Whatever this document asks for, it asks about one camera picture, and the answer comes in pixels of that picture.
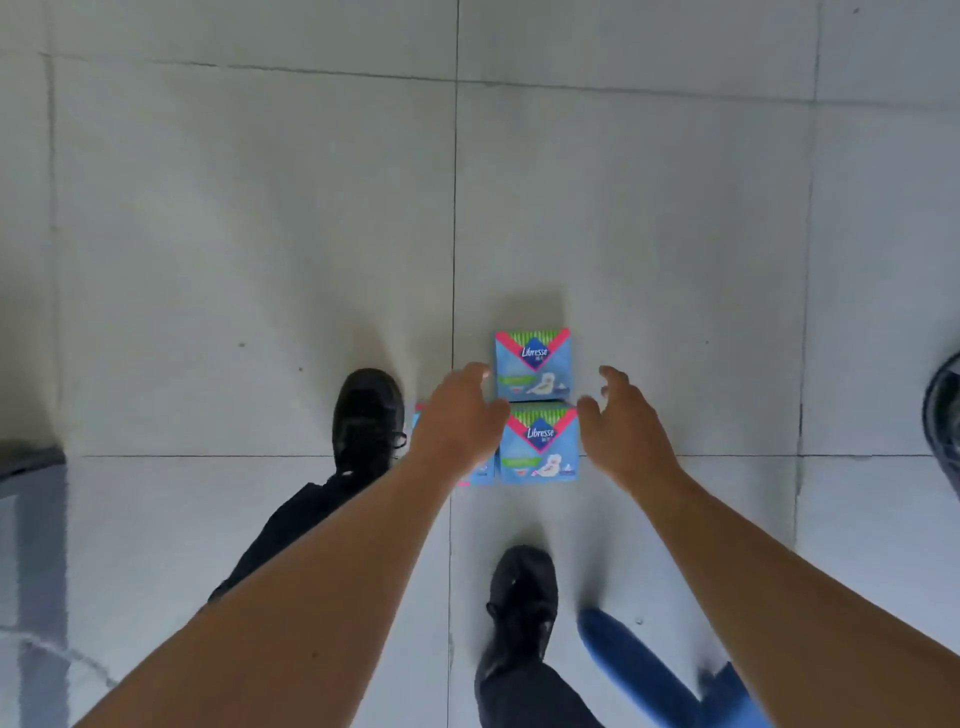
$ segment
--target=blue box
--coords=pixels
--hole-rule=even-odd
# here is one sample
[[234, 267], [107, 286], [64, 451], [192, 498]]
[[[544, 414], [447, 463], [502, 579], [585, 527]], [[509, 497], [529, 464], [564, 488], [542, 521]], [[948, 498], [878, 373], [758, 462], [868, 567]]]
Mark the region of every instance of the blue box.
[[561, 401], [512, 404], [497, 465], [504, 483], [576, 480], [580, 463], [577, 410]]
[[[417, 420], [420, 419], [420, 411], [423, 409], [422, 404], [418, 404], [414, 409], [414, 421], [410, 425], [410, 433], [413, 435], [414, 427], [417, 426]], [[490, 459], [485, 460], [483, 463], [478, 465], [473, 469], [473, 472], [470, 473], [466, 478], [461, 480], [457, 485], [493, 485], [496, 482], [496, 460], [495, 454], [490, 456]]]
[[569, 399], [573, 390], [569, 328], [498, 331], [493, 339], [498, 397]]

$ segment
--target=black shoe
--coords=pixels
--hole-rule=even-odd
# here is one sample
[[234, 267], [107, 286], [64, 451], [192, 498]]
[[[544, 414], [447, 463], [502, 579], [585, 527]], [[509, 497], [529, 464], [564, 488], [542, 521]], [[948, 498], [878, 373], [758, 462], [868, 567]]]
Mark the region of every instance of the black shoe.
[[960, 353], [937, 370], [926, 388], [924, 435], [960, 496]]
[[490, 677], [543, 660], [557, 618], [557, 573], [545, 551], [514, 546], [500, 558], [487, 612], [493, 640], [480, 659], [475, 688]]
[[390, 468], [394, 450], [406, 443], [403, 395], [394, 378], [379, 369], [347, 377], [333, 408], [333, 460], [337, 473], [378, 478]]

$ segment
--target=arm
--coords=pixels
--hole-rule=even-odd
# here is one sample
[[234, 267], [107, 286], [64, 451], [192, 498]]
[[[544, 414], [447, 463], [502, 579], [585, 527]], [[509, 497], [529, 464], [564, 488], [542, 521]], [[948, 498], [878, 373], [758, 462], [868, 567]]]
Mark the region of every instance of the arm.
[[601, 374], [606, 410], [591, 398], [578, 403], [584, 448], [646, 512], [774, 724], [958, 724], [960, 657], [707, 493], [683, 472], [627, 376], [611, 367]]
[[430, 526], [509, 414], [488, 369], [448, 376], [410, 452], [161, 645], [81, 728], [349, 726]]

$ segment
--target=blue pants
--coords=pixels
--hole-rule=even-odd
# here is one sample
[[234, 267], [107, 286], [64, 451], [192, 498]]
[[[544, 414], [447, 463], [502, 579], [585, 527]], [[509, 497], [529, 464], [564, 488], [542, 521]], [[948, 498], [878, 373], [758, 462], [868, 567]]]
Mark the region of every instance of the blue pants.
[[[267, 520], [210, 600], [226, 594], [372, 480], [364, 473], [337, 473], [323, 487], [303, 486]], [[580, 695], [540, 661], [483, 681], [476, 686], [476, 697], [483, 728], [601, 728]]]

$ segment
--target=person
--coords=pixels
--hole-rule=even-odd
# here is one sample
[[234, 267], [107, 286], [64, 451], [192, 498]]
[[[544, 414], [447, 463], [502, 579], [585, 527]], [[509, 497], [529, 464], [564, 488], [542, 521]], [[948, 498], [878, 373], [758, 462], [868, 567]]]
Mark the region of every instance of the person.
[[[499, 442], [509, 406], [484, 402], [488, 374], [479, 363], [450, 373], [392, 467], [399, 390], [376, 371], [348, 377], [334, 410], [337, 473], [281, 506], [210, 603], [79, 725], [348, 726], [431, 524]], [[627, 375], [600, 374], [606, 408], [577, 404], [584, 450], [645, 511], [774, 725], [958, 723], [960, 657], [711, 496]], [[597, 725], [543, 662], [557, 612], [549, 556], [507, 551], [488, 611], [475, 686], [484, 727]]]

